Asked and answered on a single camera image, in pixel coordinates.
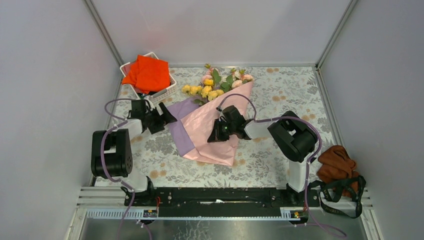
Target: pink cloth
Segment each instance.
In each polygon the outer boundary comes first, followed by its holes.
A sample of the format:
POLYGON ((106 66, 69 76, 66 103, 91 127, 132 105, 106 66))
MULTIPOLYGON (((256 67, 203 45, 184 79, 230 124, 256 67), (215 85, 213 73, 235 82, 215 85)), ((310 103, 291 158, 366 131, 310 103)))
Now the pink cloth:
MULTIPOLYGON (((253 81, 243 84, 181 119, 185 131, 194 144, 194 149, 185 154, 184 158, 211 164, 233 165, 239 143, 237 136, 231 135, 229 140, 224 142, 208 143, 207 140, 214 128, 214 120, 220 117, 220 112, 216 108, 222 100, 230 94, 242 94, 249 98, 252 87, 253 81)), ((231 96, 225 100, 221 108, 225 109, 234 105, 240 111, 240 114, 244 116, 248 104, 248 101, 240 96, 231 96)))

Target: brown cloth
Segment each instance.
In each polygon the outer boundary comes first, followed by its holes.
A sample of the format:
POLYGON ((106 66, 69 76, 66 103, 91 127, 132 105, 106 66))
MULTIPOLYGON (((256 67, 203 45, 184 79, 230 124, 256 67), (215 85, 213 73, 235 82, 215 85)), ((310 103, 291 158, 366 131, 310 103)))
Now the brown cloth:
MULTIPOLYGON (((336 180, 351 179, 359 176, 359 172, 354 171, 357 168, 357 163, 349 157, 343 146, 335 145, 330 147, 318 157, 318 161, 322 163, 322 166, 316 174, 326 184, 336 180)), ((357 181, 352 183, 350 187, 355 192, 358 192, 357 181)), ((351 197, 351 194, 345 189, 342 195, 351 197)))

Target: white basket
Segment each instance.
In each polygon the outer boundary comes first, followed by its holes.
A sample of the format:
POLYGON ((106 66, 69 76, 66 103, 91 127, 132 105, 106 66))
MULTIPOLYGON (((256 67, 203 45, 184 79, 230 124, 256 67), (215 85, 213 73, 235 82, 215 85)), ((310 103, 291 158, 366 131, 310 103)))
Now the white basket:
MULTIPOLYGON (((143 55, 144 57, 150 57, 150 58, 154 58, 154 59, 159 59, 158 56, 156 56, 155 53, 153 52, 149 52, 145 55, 143 55)), ((133 64, 134 62, 127 62, 124 65, 120 66, 119 69, 121 71, 121 73, 123 74, 124 77, 127 76, 127 74, 130 72, 130 66, 133 64)), ((161 91, 158 91, 157 93, 152 95, 152 102, 154 104, 158 104, 160 103, 162 100, 167 99, 169 97, 171 97, 172 95, 174 95, 177 92, 177 81, 175 81, 175 79, 171 76, 171 74, 169 74, 169 80, 171 82, 171 85, 161 91)), ((135 95, 137 96, 137 99, 140 99, 139 95, 137 94, 135 88, 133 85, 128 84, 131 89, 134 91, 135 95)))

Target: table surface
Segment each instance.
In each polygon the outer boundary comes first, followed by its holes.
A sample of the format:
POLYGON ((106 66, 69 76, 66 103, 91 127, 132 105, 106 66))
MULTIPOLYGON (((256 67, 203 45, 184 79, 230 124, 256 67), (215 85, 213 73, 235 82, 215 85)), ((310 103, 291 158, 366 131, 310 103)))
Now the table surface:
MULTIPOLYGON (((218 68, 223 78, 230 68, 218 68)), ((320 132, 325 151, 333 145, 330 123, 317 87, 312 67, 245 67, 254 78, 250 99, 258 113, 257 119, 281 116, 291 110, 313 124, 320 132)), ((165 99, 166 106, 187 98, 180 89, 201 81, 206 69, 201 67, 173 67, 169 69, 177 82, 178 91, 165 99)), ((135 98, 127 85, 120 90, 120 98, 135 98)), ((129 101, 117 103, 114 113, 126 117, 131 109, 129 101)), ((251 107, 247 114, 253 115, 251 107)), ((154 135, 147 130, 131 139, 132 171, 147 175, 155 187, 285 187, 289 160, 272 138, 240 140, 233 166, 209 164, 180 157, 168 129, 154 135)), ((310 180, 318 179, 318 161, 311 164, 310 180)), ((99 177, 95 186, 118 186, 99 177)))

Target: artificial flower bouquet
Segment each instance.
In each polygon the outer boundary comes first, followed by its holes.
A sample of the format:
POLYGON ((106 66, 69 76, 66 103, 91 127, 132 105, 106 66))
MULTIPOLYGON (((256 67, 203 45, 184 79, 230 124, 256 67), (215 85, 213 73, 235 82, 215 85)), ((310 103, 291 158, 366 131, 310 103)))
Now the artificial flower bouquet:
POLYGON ((214 100, 218 96, 223 95, 245 83, 254 80, 252 75, 245 74, 245 69, 237 71, 235 68, 231 69, 231 74, 222 81, 222 77, 216 68, 211 67, 210 64, 205 64, 207 69, 206 75, 201 77, 201 83, 197 86, 185 85, 182 87, 182 92, 195 98, 193 102, 200 106, 214 100))

